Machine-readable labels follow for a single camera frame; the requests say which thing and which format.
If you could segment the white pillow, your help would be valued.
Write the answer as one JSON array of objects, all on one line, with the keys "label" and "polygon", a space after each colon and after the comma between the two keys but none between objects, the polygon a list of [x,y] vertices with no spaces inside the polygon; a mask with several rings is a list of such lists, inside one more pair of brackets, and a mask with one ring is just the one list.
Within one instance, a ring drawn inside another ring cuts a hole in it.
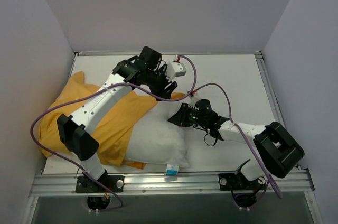
[{"label": "white pillow", "polygon": [[185,132],[168,121],[182,101],[158,102],[134,126],[124,160],[189,167]]}]

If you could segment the orange pillowcase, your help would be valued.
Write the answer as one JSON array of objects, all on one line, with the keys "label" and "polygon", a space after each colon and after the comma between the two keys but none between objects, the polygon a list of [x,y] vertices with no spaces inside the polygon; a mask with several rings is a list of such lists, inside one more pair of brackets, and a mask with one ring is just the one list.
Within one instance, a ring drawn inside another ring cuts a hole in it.
[{"label": "orange pillowcase", "polygon": [[[79,71],[70,77],[61,94],[50,106],[50,108],[72,100],[86,97],[90,94],[93,94],[97,90],[99,90],[98,86],[85,83],[85,74],[83,71]],[[80,103],[68,105],[44,115],[39,125],[39,142],[50,150],[64,154],[64,156],[65,153],[70,154],[70,152],[60,140],[57,127],[57,118],[61,114],[70,115],[73,111],[80,108],[84,103],[85,102],[82,101]],[[146,163],[127,162],[124,160],[133,127],[131,128],[130,135],[124,133],[122,136],[119,136],[116,133],[115,130],[117,127],[117,122],[115,122],[113,119],[109,119],[108,116],[105,116],[100,121],[92,135],[93,138],[99,143],[97,153],[100,162],[104,165],[129,165],[138,169],[143,169]]]}]

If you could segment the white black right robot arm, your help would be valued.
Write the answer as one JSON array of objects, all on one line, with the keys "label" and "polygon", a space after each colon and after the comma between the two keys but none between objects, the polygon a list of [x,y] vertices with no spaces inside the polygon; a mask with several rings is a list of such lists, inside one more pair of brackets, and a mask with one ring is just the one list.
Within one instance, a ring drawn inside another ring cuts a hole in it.
[{"label": "white black right robot arm", "polygon": [[207,99],[200,99],[195,105],[182,103],[168,121],[180,127],[200,127],[216,142],[249,143],[268,173],[278,178],[284,178],[305,156],[303,148],[281,123],[235,125],[230,118],[218,115]]}]

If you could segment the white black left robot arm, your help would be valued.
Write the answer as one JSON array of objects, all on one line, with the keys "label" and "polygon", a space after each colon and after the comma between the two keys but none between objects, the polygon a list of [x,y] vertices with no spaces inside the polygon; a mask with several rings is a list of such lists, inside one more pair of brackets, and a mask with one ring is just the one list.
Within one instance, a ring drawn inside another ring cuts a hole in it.
[{"label": "white black left robot arm", "polygon": [[146,85],[151,93],[169,99],[176,82],[166,76],[166,66],[161,65],[162,55],[145,46],[140,55],[119,62],[105,83],[80,108],[69,116],[57,119],[60,140],[78,157],[88,178],[87,185],[95,192],[107,184],[107,172],[100,163],[99,143],[93,138],[100,121],[108,116],[117,122],[119,136],[131,134],[131,128],[156,105],[151,97],[138,96],[134,86]]}]

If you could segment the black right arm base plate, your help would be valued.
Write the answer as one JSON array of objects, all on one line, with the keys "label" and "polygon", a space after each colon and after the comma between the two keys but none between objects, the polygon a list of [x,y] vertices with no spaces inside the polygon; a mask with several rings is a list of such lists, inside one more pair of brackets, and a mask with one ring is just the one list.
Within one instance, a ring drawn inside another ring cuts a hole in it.
[{"label": "black right arm base plate", "polygon": [[266,184],[263,178],[249,181],[241,173],[219,173],[218,182],[221,191],[256,191]]}]

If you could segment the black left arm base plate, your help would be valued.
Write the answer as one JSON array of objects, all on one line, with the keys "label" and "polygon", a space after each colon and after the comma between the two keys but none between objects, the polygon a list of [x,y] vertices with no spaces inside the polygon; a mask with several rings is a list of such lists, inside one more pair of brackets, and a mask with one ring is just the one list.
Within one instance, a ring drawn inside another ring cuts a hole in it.
[{"label": "black left arm base plate", "polygon": [[[123,192],[124,190],[124,179],[123,175],[106,175],[100,178],[98,182],[103,184],[115,193]],[[104,193],[107,192],[102,186],[98,185],[87,176],[82,175],[77,178],[75,193]]]}]

